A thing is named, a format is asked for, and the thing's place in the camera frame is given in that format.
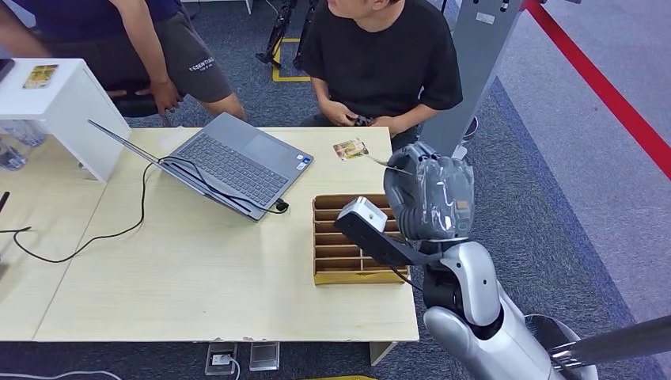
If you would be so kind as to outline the person's left hand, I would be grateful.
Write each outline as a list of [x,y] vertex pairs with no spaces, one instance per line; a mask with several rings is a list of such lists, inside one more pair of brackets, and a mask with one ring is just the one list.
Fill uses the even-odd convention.
[[371,121],[370,126],[386,127],[392,138],[411,127],[402,116],[379,116]]
[[158,113],[164,115],[166,111],[174,112],[180,107],[183,100],[174,83],[170,80],[150,82],[150,92],[154,97]]

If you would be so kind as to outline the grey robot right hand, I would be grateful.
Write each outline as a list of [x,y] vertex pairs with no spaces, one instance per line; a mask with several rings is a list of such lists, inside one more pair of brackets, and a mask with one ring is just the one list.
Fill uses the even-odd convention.
[[395,151],[383,186],[400,232],[411,241],[468,239],[474,218],[474,171],[422,141]]

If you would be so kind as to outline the person's right hand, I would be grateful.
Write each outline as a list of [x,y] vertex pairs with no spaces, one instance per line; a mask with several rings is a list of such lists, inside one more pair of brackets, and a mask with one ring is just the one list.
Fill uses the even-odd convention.
[[338,126],[352,127],[358,118],[358,114],[337,101],[320,102],[320,110],[327,119]]

